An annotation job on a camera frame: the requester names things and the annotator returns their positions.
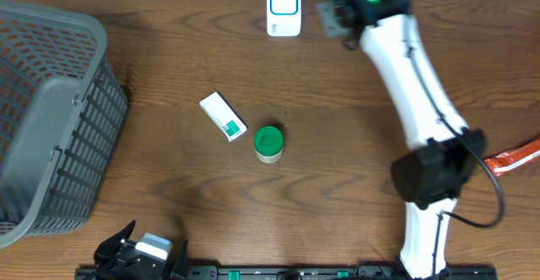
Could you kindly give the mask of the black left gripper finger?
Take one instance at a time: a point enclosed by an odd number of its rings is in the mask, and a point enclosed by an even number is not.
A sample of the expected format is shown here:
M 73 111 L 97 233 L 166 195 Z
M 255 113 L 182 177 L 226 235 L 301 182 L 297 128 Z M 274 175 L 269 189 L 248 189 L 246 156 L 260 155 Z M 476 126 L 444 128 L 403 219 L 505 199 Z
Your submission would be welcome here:
M 187 278 L 188 276 L 188 240 L 182 243 L 181 253 L 175 262 L 175 278 Z
M 128 240 L 135 228 L 136 221 L 133 220 L 124 229 L 116 234 L 113 234 L 110 238 L 103 241 L 96 249 L 94 253 L 95 259 L 111 259 L 116 256 L 116 253 L 122 246 L 122 240 Z

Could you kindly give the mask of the green lidded jar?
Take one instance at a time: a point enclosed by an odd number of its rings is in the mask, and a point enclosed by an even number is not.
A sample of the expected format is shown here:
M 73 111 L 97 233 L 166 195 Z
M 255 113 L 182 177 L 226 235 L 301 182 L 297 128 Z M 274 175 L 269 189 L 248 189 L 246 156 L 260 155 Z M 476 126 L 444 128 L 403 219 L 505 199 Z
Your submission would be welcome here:
M 272 126 L 261 127 L 254 138 L 256 156 L 266 164 L 280 160 L 284 150 L 284 135 Z

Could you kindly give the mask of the white green medicine box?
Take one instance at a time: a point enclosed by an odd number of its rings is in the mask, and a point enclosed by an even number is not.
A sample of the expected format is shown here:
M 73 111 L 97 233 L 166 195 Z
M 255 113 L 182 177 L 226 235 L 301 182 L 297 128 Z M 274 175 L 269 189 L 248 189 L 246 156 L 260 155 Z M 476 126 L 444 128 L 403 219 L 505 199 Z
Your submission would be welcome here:
M 229 142 L 234 141 L 248 130 L 247 125 L 237 116 L 221 93 L 212 93 L 201 100 L 199 105 Z

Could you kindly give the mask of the red Top candy bar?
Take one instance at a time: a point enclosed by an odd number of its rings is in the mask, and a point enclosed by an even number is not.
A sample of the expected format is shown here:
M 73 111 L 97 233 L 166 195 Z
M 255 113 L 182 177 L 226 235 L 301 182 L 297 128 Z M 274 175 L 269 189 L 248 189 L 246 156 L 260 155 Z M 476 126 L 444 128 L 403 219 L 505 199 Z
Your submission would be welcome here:
M 539 159 L 538 138 L 519 148 L 498 153 L 485 159 L 484 162 L 495 176 L 501 176 L 537 159 Z

